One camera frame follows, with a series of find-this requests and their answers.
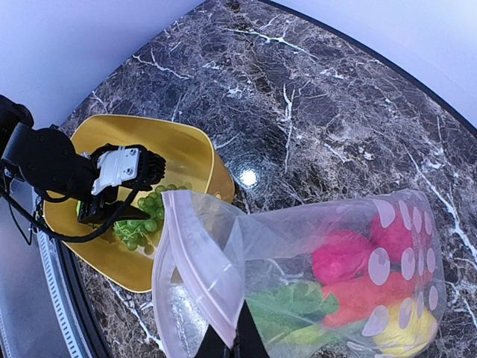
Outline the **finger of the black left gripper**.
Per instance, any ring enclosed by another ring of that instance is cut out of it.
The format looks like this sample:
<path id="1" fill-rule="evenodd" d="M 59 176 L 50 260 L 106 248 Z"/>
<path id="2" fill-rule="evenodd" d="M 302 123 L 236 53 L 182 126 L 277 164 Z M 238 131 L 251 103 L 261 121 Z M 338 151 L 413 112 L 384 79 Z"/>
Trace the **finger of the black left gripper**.
<path id="1" fill-rule="evenodd" d="M 148 220 L 149 214 L 138 207 L 127 207 L 122 212 L 123 220 Z"/>

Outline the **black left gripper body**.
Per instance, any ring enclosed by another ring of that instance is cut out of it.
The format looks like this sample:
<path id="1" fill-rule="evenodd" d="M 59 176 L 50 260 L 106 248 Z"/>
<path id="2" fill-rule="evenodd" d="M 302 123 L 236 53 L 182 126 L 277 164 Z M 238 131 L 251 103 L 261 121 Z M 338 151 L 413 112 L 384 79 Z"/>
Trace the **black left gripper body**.
<path id="1" fill-rule="evenodd" d="M 123 204 L 118 200 L 118 193 L 118 187 L 108 186 L 86 201 L 79 201 L 76 209 L 78 222 L 88 225 L 105 223 Z"/>

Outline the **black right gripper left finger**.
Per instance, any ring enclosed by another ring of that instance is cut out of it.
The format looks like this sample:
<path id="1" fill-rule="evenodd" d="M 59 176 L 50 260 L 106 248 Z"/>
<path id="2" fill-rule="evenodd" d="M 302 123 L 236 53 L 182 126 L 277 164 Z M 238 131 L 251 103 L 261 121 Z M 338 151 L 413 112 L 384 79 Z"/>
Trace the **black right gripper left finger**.
<path id="1" fill-rule="evenodd" d="M 195 358 L 233 358 L 231 348 L 222 341 L 211 325 L 206 329 L 205 335 L 198 348 Z"/>

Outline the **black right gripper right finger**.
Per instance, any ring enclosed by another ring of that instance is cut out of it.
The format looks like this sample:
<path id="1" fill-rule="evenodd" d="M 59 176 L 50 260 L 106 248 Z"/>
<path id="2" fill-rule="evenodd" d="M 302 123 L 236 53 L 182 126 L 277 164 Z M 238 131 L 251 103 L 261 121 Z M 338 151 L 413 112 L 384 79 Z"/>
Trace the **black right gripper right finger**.
<path id="1" fill-rule="evenodd" d="M 233 357 L 269 358 L 246 301 L 238 317 Z"/>

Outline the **green grape bunch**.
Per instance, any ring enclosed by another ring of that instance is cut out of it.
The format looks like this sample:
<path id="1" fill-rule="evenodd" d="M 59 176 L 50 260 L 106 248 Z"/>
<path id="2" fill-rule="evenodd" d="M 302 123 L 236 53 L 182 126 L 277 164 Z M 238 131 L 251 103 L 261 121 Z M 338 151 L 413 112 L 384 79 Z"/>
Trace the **green grape bunch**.
<path id="1" fill-rule="evenodd" d="M 192 189 L 189 182 L 158 185 L 154 190 L 137 200 L 137 208 L 146 213 L 146 219 L 127 219 L 115 222 L 113 235 L 126 245 L 129 251 L 140 251 L 146 256 L 152 255 L 158 246 L 159 232 L 165 221 L 165 209 L 162 194 L 168 191 Z"/>

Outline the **green leafy vegetable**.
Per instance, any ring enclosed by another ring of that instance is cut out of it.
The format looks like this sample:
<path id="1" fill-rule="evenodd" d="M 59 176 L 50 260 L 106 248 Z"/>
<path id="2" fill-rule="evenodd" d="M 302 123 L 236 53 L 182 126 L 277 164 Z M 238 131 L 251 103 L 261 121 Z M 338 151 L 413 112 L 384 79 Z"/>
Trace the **green leafy vegetable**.
<path id="1" fill-rule="evenodd" d="M 335 295 L 323 294 L 321 285 L 310 280 L 252 293 L 246 302 L 265 344 L 318 324 L 339 308 Z"/>

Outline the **green bumpy cucumber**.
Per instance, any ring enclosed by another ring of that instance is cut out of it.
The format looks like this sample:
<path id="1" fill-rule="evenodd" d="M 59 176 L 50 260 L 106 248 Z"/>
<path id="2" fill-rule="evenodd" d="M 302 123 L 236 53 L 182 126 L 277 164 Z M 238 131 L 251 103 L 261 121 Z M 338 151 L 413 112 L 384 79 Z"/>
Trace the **green bumpy cucumber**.
<path id="1" fill-rule="evenodd" d="M 342 340 L 348 333 L 361 329 L 361 324 L 348 324 L 343 327 L 325 328 L 312 325 L 294 330 L 275 341 L 277 345 L 290 345 L 299 348 L 317 346 Z"/>

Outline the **orange carrot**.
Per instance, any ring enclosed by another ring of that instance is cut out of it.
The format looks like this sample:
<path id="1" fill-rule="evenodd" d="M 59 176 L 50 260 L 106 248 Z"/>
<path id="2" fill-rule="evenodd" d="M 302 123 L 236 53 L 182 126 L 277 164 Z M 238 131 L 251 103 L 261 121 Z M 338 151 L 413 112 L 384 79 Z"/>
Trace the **orange carrot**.
<path id="1" fill-rule="evenodd" d="M 338 310 L 326 315 L 322 324 L 326 327 L 342 327 L 369 318 L 378 306 L 387 307 L 409 298 L 416 288 L 428 281 L 428 274 L 406 280 L 399 272 L 391 272 L 381 286 L 365 276 L 324 286 L 323 298 L 333 295 L 338 301 Z"/>

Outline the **red tomato front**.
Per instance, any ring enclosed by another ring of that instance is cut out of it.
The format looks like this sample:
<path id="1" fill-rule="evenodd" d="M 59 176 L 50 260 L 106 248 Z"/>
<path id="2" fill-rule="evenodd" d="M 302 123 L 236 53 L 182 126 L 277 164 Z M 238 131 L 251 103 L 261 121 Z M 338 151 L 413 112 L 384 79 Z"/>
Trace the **red tomato front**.
<path id="1" fill-rule="evenodd" d="M 337 230 L 312 254 L 312 269 L 318 281 L 331 285 L 368 276 L 368 261 L 373 251 L 368 239 L 353 230 Z"/>

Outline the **clear zip top bag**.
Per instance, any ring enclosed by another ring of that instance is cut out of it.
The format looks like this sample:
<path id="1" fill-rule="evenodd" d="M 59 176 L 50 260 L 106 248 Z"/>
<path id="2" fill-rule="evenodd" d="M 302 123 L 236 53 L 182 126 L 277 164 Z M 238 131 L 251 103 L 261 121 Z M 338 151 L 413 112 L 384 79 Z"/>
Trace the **clear zip top bag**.
<path id="1" fill-rule="evenodd" d="M 252 293 L 302 280 L 314 281 L 322 289 L 325 285 L 312 269 L 312 254 L 337 230 L 353 230 L 372 244 L 365 277 L 377 286 L 391 272 L 399 272 L 406 280 L 428 274 L 429 281 L 409 298 L 418 309 L 427 309 L 438 327 L 443 319 L 446 290 L 440 237 L 422 192 L 405 189 L 252 214 L 188 190 L 165 192 L 162 199 L 165 223 L 151 282 L 154 315 L 167 357 L 195 357 L 209 325 L 233 350 L 241 308 Z M 370 224 L 379 214 L 382 226 L 387 227 L 395 218 L 394 207 L 405 204 L 414 220 L 413 237 L 421 231 L 417 212 L 421 210 L 432 241 L 406 248 L 401 263 L 394 264 L 384 248 L 373 245 Z M 390 357 L 373 341 L 388 325 L 389 306 L 378 306 L 369 318 L 351 323 L 361 324 L 360 330 L 321 347 L 263 344 L 269 357 L 311 357 L 327 345 L 339 345 L 356 357 Z"/>

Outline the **yellow lemon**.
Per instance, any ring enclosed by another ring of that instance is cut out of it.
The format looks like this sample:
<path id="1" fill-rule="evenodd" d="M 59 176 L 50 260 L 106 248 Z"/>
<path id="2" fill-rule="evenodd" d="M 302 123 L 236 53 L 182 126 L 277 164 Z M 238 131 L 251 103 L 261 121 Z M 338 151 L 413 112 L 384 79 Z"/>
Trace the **yellow lemon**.
<path id="1" fill-rule="evenodd" d="M 406 298 L 388 307 L 387 327 L 373 337 L 382 354 L 390 357 L 414 357 L 435 338 L 437 320 L 425 308 L 418 309 L 415 300 Z"/>

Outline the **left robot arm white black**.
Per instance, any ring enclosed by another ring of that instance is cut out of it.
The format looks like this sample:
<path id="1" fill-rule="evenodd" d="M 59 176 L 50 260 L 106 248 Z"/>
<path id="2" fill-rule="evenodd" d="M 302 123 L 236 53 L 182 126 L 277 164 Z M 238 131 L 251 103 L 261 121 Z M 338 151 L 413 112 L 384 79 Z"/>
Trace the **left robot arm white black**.
<path id="1" fill-rule="evenodd" d="M 106 144 L 92 154 L 78 154 L 62 131 L 34 129 L 31 112 L 1 97 L 1 167 L 28 183 L 44 201 L 78 203 L 81 224 L 99 226 L 121 206 L 119 187 L 143 187 L 144 152 L 138 146 Z"/>

